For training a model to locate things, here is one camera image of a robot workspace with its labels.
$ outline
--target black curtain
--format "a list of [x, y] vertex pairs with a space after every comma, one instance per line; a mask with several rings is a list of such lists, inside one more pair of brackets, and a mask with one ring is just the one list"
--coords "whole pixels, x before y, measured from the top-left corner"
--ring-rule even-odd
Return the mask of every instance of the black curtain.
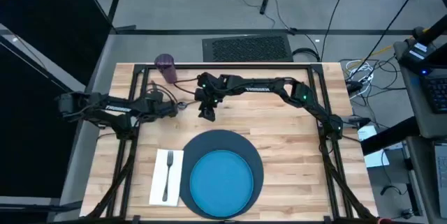
[[54, 98], [70, 90], [17, 52], [0, 37], [0, 196], [59, 198], [77, 124], [61, 120]]
[[96, 0], [0, 0], [0, 23], [85, 85], [111, 29]]

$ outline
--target black placemat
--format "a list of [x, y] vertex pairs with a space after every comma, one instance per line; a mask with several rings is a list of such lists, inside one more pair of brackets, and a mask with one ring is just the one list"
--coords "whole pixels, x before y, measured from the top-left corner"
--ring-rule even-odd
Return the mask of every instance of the black placemat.
[[287, 35], [202, 39], [204, 62], [293, 62]]
[[[180, 197], [192, 212], [204, 218], [223, 220], [245, 213], [258, 199], [264, 182], [264, 169], [258, 151], [245, 137], [229, 130], [210, 130], [195, 136], [184, 148]], [[192, 169], [205, 154], [216, 150], [228, 150], [237, 153], [248, 163], [253, 174], [253, 194], [250, 200], [236, 214], [226, 217], [211, 216], [200, 209], [194, 202], [189, 188]]]

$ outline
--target wooden table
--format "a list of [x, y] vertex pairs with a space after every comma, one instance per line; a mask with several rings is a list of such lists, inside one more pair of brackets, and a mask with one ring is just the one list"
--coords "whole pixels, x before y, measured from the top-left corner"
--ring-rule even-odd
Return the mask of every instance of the wooden table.
[[[110, 89], [111, 96], [128, 98], [133, 66], [134, 64], [117, 64]], [[339, 116], [351, 115], [351, 104], [340, 65], [324, 63], [323, 69], [332, 112]], [[188, 69], [177, 70], [177, 76], [179, 80], [191, 79], [204, 71], [215, 76], [233, 74], [245, 78], [294, 77], [308, 84], [307, 72], [293, 69]], [[149, 82], [152, 80], [165, 85], [179, 101], [193, 100], [191, 94], [166, 84], [156, 70], [149, 73]], [[196, 88], [196, 82], [179, 85], [189, 91]], [[140, 87], [137, 87], [135, 97], [139, 96], [139, 90]], [[263, 161], [264, 184], [261, 194], [254, 206], [247, 213], [236, 217], [236, 220], [322, 221], [324, 215], [332, 216], [323, 161], [318, 150], [315, 118], [304, 109], [285, 104], [275, 94], [260, 93], [227, 96], [215, 112], [215, 122], [198, 118], [196, 103], [180, 111], [175, 118], [158, 119], [141, 126], [127, 218], [140, 215], [142, 220], [204, 220], [186, 208], [181, 200], [178, 207], [149, 206], [149, 194], [156, 150], [182, 149], [194, 136], [212, 129], [232, 130], [245, 136], [257, 148]], [[102, 130], [101, 134], [109, 132], [111, 130]], [[345, 129], [344, 134], [357, 137], [356, 132], [350, 129]], [[82, 204], [82, 216], [94, 208], [110, 187], [118, 144], [114, 135], [102, 137], [98, 141]], [[339, 146], [347, 184], [371, 213], [377, 215], [360, 144], [343, 139], [339, 141]], [[336, 191], [340, 214], [343, 216], [344, 208], [338, 186]], [[122, 189], [117, 194], [115, 215], [119, 213], [121, 194]]]

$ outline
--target keyboard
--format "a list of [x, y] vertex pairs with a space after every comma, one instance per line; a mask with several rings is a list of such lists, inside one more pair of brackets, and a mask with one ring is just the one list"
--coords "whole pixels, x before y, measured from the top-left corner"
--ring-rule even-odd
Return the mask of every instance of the keyboard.
[[425, 97], [434, 113], [447, 113], [447, 76], [421, 80]]
[[442, 218], [447, 218], [447, 144], [445, 142], [435, 142], [434, 157], [436, 159], [440, 214]]

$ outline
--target white napkin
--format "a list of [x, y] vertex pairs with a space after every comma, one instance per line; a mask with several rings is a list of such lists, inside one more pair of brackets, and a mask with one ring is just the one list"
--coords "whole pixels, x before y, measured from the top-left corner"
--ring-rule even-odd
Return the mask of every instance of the white napkin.
[[163, 193], [168, 175], [168, 150], [158, 149], [154, 173], [152, 175], [150, 205], [176, 207], [179, 202], [180, 179], [182, 178], [183, 151], [174, 151], [173, 165], [169, 170], [168, 200], [163, 201]]

